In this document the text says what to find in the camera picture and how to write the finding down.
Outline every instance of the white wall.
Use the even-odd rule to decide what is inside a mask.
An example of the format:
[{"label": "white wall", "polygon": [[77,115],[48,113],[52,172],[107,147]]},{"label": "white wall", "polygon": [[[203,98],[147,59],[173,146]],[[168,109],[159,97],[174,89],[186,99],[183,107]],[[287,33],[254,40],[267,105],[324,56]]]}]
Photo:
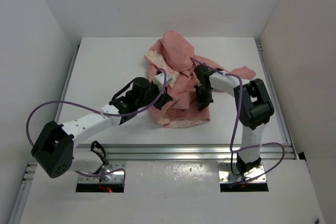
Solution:
[{"label": "white wall", "polygon": [[259,37],[277,0],[46,0],[71,39],[82,36]]},{"label": "white wall", "polygon": [[327,223],[336,223],[336,0],[281,0],[261,36]]},{"label": "white wall", "polygon": [[[25,121],[38,104],[60,98],[75,46],[44,0],[0,0],[0,223],[8,222],[30,156]],[[55,107],[31,125],[37,136]]]}]

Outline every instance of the crumpled pink fabric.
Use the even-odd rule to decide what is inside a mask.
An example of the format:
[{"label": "crumpled pink fabric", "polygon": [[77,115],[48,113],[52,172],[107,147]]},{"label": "crumpled pink fabric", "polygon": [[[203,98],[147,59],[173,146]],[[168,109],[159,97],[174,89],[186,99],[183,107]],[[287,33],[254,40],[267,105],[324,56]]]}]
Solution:
[{"label": "crumpled pink fabric", "polygon": [[[212,68],[222,68],[217,63],[195,55],[194,47],[176,31],[167,31],[162,39],[152,46],[145,58],[150,62],[147,78],[152,81],[158,68],[163,68],[172,77],[167,92],[173,98],[161,110],[150,108],[154,119],[166,128],[190,127],[210,121],[209,108],[198,111],[196,104],[197,78],[190,57],[206,63]],[[247,67],[234,69],[231,73],[251,80],[256,73]]]}]

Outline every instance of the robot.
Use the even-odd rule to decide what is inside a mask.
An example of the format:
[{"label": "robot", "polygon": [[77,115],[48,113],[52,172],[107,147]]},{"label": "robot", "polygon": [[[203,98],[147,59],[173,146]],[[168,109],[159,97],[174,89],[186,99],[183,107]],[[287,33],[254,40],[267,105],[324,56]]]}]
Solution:
[{"label": "robot", "polygon": [[[233,96],[236,106],[239,107],[239,95],[241,110],[239,120],[243,124],[241,148],[251,145],[259,145],[256,148],[248,148],[237,153],[237,169],[241,175],[260,165],[260,144],[266,124],[274,114],[274,107],[262,80],[239,80],[227,75],[223,69],[211,69],[200,64],[195,70],[198,85],[195,86],[196,102],[199,110],[202,110],[214,102],[213,90],[220,90]],[[50,178],[57,178],[67,171],[81,171],[91,174],[103,174],[108,169],[109,161],[95,147],[102,148],[97,142],[91,145],[91,151],[80,153],[75,148],[86,139],[97,133],[126,123],[132,119],[141,108],[146,108],[156,100],[154,106],[161,109],[172,98],[167,94],[166,85],[172,78],[162,72],[158,72],[153,81],[143,77],[137,77],[116,93],[111,101],[100,109],[99,113],[90,113],[71,122],[57,124],[48,122],[35,142],[31,154],[45,170]],[[120,96],[130,86],[132,88]],[[120,117],[108,114],[119,114]]]}]

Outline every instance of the garment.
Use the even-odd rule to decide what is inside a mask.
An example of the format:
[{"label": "garment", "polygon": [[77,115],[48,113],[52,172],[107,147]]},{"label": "garment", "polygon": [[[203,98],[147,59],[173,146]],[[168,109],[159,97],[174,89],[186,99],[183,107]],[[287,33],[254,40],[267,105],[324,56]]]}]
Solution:
[{"label": "garment", "polygon": [[[167,93],[173,98],[161,110],[150,108],[154,119],[167,128],[190,127],[210,121],[209,108],[198,111],[195,85],[198,80],[194,74],[195,65],[190,57],[206,63],[212,68],[222,68],[215,62],[196,56],[194,47],[179,33],[168,31],[162,39],[152,46],[145,59],[150,62],[147,78],[152,81],[158,68],[163,68],[172,77]],[[243,79],[251,80],[255,72],[242,67],[231,71]]]}]

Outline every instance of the white table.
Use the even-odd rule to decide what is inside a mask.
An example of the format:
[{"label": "white table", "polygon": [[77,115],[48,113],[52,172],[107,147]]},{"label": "white table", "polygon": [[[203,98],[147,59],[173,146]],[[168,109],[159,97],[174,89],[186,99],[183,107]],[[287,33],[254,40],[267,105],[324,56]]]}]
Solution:
[{"label": "white table", "polygon": [[[136,76],[145,76],[146,50],[157,38],[84,38],[65,100],[100,108]],[[187,38],[198,55],[227,69],[243,65],[265,80],[252,38]],[[234,99],[215,94],[211,122],[164,129],[144,112],[94,137],[107,144],[228,144],[236,114]],[[63,106],[59,122],[87,112]],[[240,141],[241,128],[237,143]],[[263,142],[286,143],[276,111]],[[266,159],[266,169],[275,161]],[[21,224],[60,223],[248,223],[307,224],[321,210],[304,161],[285,160],[267,175],[269,192],[220,193],[215,161],[128,161],[123,194],[76,193],[77,175],[50,179],[37,167]]]},{"label": "white table", "polygon": [[[147,61],[144,54],[159,38],[83,38],[73,67],[64,100],[99,109],[134,77],[145,77]],[[253,38],[186,38],[195,53],[207,57],[228,70],[242,66],[253,69],[266,83]],[[106,130],[86,141],[104,144],[229,144],[236,107],[234,98],[214,93],[211,121],[187,129],[164,129],[149,112],[138,114],[122,126]],[[59,122],[72,121],[88,111],[64,105]],[[239,125],[236,143],[240,143]],[[263,136],[266,142],[286,143],[284,128],[276,110]]]}]

